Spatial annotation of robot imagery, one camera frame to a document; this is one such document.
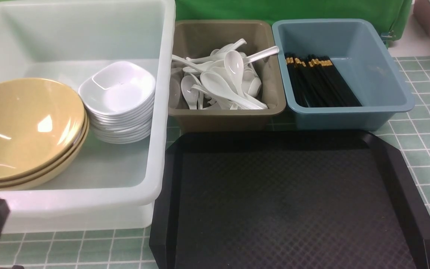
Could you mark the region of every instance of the black tray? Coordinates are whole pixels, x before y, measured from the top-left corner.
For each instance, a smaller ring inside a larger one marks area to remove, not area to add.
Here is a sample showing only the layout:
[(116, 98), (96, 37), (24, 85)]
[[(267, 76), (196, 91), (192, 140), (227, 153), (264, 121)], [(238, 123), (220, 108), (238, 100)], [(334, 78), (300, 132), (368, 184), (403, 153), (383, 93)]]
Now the black tray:
[(430, 269), (430, 216), (370, 133), (189, 133), (166, 152), (149, 245), (160, 269)]

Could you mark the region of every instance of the green tiled counter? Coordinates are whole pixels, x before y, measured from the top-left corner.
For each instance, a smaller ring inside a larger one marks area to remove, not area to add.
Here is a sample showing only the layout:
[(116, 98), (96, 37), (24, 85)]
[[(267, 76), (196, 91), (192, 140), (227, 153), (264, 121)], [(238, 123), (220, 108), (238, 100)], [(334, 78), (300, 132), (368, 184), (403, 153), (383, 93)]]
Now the green tiled counter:
[[(397, 58), (416, 98), (409, 113), (397, 114), (375, 134), (402, 150), (430, 213), (430, 56)], [(290, 112), (273, 119), (270, 131), (294, 130)], [(180, 136), (173, 118), (167, 146)], [(150, 228), (3, 235), (0, 266), (30, 269), (156, 269), (148, 247)]]

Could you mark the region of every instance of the white plastic bin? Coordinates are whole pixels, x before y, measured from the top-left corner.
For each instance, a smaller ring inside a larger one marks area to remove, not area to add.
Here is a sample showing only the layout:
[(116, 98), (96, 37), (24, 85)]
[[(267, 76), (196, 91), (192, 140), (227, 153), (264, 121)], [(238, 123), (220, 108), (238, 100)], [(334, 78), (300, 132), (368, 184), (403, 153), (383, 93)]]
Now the white plastic bin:
[(0, 82), (41, 77), (77, 89), (119, 60), (157, 78), (150, 137), (111, 145), (90, 133), (74, 163), (53, 181), (0, 192), (12, 210), (5, 232), (150, 225), (162, 187), (174, 22), (174, 0), (0, 2)]

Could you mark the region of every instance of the yellow bowl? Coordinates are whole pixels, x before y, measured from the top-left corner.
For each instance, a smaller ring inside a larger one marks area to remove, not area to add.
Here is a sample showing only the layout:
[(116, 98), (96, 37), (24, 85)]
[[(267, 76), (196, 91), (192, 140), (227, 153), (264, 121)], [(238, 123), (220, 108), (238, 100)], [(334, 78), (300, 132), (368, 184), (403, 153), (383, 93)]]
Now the yellow bowl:
[(84, 143), (84, 140), (87, 137), (87, 131), (88, 130), (89, 130), (89, 118), (87, 117), (87, 114), (86, 114), (86, 118), (85, 118), (84, 124), (82, 126), (82, 131), (79, 133), (77, 139), (74, 141), (74, 143), (72, 143), (70, 148), (61, 157), (56, 159), (53, 163), (50, 163), (48, 166), (43, 167), (41, 170), (37, 170), (36, 172), (34, 172), (31, 175), (27, 175), (25, 177), (17, 177), (14, 179), (9, 179), (9, 180), (4, 180), (4, 181), (0, 180), (0, 188), (16, 186), (19, 184), (30, 182), (31, 180), (37, 179), (38, 177), (41, 177), (41, 176), (47, 174), (49, 171), (54, 170), (54, 168), (61, 165), (61, 163), (64, 162), (67, 159), (67, 157), (72, 155), (72, 153), (77, 149), (77, 147), (81, 143)]
[(40, 175), (39, 177), (33, 177), (26, 182), (0, 187), (0, 191), (21, 191), (24, 189), (31, 189), (46, 182), (49, 182), (51, 179), (54, 179), (59, 174), (64, 172), (64, 170), (66, 170), (67, 167), (69, 167), (69, 165), (77, 157), (77, 155), (81, 151), (85, 139), (87, 138), (87, 134), (89, 134), (89, 122), (85, 124), (85, 129), (81, 133), (80, 142), (78, 144), (74, 144), (72, 153), (67, 154), (67, 156), (64, 155), (65, 157), (61, 157), (60, 160), (58, 160), (58, 165), (56, 165), (52, 169), (44, 169), (44, 174)]
[(43, 78), (0, 83), (0, 180), (54, 162), (79, 135), (84, 105), (69, 86)]

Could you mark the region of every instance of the bundle of chopsticks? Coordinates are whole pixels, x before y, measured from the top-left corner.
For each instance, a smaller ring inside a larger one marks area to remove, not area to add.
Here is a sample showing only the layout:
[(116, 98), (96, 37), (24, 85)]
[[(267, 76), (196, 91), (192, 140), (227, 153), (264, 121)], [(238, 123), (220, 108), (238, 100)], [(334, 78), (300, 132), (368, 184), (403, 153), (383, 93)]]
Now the bundle of chopsticks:
[(285, 54), (296, 102), (302, 107), (362, 106), (327, 56)]

